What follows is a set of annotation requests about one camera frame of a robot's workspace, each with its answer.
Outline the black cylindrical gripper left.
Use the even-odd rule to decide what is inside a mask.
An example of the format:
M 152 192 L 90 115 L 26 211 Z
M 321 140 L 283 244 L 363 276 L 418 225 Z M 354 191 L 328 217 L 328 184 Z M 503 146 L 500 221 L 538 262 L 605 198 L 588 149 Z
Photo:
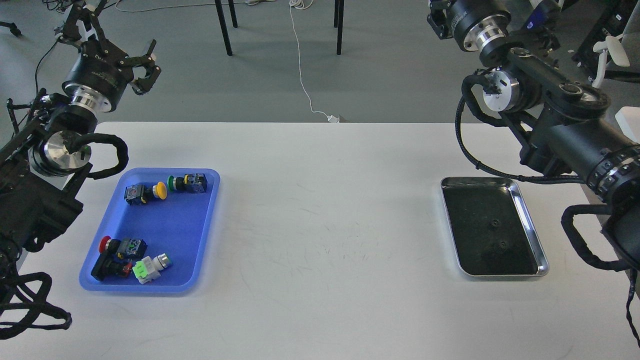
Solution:
M 107 102 L 100 103 L 100 111 L 105 113 L 117 109 L 128 84 L 136 95 L 143 96 L 151 91 L 162 73 L 153 53 L 155 39 L 146 53 L 133 57 L 106 39 L 98 17 L 107 3 L 107 0 L 97 5 L 76 1 L 70 6 L 66 20 L 54 29 L 55 41 L 78 49 L 77 61 L 62 82 L 64 93 L 71 97 L 81 87 L 97 91 Z M 136 68 L 144 69 L 144 76 L 135 77 Z

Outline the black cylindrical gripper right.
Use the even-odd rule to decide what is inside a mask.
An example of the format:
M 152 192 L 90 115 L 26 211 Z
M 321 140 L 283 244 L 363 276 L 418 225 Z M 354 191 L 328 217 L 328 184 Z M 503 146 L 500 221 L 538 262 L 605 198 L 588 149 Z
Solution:
M 455 39 L 464 52 L 482 51 L 505 38 L 512 16 L 498 0 L 428 0 L 427 22 L 439 39 Z

